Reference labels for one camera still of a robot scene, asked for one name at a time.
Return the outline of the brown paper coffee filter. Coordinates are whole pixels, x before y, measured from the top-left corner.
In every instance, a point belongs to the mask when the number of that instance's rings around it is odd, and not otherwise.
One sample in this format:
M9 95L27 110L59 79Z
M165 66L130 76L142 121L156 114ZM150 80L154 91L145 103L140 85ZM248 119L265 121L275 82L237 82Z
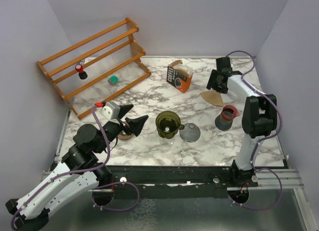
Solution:
M216 92L215 90L201 92L200 95L209 104L212 104L212 105L218 106L218 107L224 106L222 96L218 92Z

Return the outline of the olive green glass dripper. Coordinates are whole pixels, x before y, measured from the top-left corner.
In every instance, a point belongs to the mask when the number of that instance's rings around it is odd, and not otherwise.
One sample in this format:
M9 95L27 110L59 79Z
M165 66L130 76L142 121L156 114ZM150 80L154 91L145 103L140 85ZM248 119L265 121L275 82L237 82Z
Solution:
M155 120L158 135L161 138L172 139L179 130L184 129L177 113L164 111L158 114Z

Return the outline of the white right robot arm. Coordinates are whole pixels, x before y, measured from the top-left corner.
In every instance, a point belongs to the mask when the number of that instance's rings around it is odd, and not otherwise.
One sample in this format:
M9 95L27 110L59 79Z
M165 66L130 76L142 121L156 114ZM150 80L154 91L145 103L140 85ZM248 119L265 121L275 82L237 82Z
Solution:
M230 183L240 187L254 174L260 145L277 128L277 98L259 91L243 78L240 71L234 71L229 57L216 59L216 69L212 70L206 88L221 94L231 90L245 102L242 114L244 140L229 174Z

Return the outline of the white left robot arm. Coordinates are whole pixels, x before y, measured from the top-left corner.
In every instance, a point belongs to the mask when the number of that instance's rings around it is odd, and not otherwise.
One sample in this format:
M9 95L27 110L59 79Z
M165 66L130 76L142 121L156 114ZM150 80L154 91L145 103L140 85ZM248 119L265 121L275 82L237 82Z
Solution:
M56 211L86 191L118 184L137 188L128 181L115 182L106 166L111 155L110 143L121 132L139 136L149 118L144 115L122 120L132 108L131 104L119 106L114 102L96 103L91 108L97 124L82 125L73 137L74 145L53 171L25 196L7 201L12 230L41 230Z

